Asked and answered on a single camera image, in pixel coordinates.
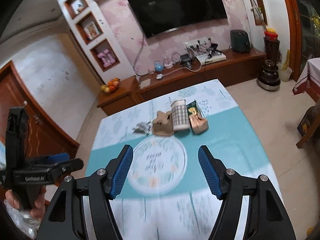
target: human hand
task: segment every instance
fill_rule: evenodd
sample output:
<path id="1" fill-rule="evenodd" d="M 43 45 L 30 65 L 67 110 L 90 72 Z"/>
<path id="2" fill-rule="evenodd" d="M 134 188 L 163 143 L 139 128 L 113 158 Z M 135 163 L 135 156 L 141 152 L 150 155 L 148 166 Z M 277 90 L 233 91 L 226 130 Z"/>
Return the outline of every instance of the human hand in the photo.
<path id="1" fill-rule="evenodd" d="M 45 202 L 45 199 L 44 199 L 44 193 L 46 193 L 47 190 L 45 187 L 41 187 L 40 188 L 40 193 L 39 193 L 39 196 L 36 198 L 35 200 L 35 208 L 31 209 L 30 211 L 30 215 L 34 218 L 37 218 L 37 219 L 42 219 L 43 216 L 44 216 L 44 213 L 45 213 L 45 206 L 44 206 L 44 202 Z M 16 198 L 16 196 L 12 193 L 12 190 L 8 190 L 6 193 L 5 193 L 5 198 L 6 200 L 8 201 L 8 203 L 13 207 L 13 208 L 16 208 L 16 209 L 19 209 L 20 208 L 20 202 L 19 200 Z"/>

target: oval print on tablecloth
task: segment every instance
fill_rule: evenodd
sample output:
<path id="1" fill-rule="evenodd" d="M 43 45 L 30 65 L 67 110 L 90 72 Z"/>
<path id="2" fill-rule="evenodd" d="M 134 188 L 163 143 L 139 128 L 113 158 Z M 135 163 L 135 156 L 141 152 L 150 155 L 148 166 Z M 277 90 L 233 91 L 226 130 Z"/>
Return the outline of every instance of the oval print on tablecloth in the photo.
<path id="1" fill-rule="evenodd" d="M 151 136 L 133 150 L 130 185 L 144 195 L 165 194 L 182 180 L 187 168 L 187 151 L 174 136 Z"/>

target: metal bolt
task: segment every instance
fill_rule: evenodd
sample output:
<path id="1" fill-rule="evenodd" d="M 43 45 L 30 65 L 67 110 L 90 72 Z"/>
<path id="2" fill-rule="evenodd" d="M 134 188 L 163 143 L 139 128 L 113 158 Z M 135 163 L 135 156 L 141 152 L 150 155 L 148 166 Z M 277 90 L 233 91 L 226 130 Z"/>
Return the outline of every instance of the metal bolt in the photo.
<path id="1" fill-rule="evenodd" d="M 97 174 L 98 175 L 103 175 L 103 174 L 105 174 L 106 173 L 106 170 L 105 169 L 99 169 L 98 171 L 97 171 Z"/>
<path id="2" fill-rule="evenodd" d="M 233 169 L 227 169 L 227 174 L 234 175 L 236 172 Z"/>
<path id="3" fill-rule="evenodd" d="M 261 176 L 260 176 L 260 179 L 261 179 L 262 181 L 267 181 L 267 180 L 268 180 L 268 177 L 267 177 L 266 175 L 261 175 Z"/>
<path id="4" fill-rule="evenodd" d="M 64 181 L 66 181 L 66 182 L 69 182 L 70 180 L 72 180 L 72 176 L 66 176 L 65 178 L 64 178 Z"/>

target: flat screen tv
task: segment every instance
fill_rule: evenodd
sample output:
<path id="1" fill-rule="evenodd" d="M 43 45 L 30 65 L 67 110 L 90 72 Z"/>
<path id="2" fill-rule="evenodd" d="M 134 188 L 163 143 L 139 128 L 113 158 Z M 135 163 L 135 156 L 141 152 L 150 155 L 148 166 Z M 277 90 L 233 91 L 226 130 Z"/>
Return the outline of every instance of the flat screen tv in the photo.
<path id="1" fill-rule="evenodd" d="M 128 0 L 145 36 L 227 18 L 222 0 Z"/>

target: picture frame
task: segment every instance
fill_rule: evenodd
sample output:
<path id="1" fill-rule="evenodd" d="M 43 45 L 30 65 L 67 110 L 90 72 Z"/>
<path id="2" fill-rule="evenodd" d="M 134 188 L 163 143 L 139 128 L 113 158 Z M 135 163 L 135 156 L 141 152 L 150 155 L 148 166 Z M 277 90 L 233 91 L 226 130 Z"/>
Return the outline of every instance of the picture frame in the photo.
<path id="1" fill-rule="evenodd" d="M 93 40 L 94 38 L 98 37 L 100 35 L 100 32 L 95 24 L 94 21 L 91 21 L 84 27 L 85 33 L 88 35 L 90 40 Z"/>

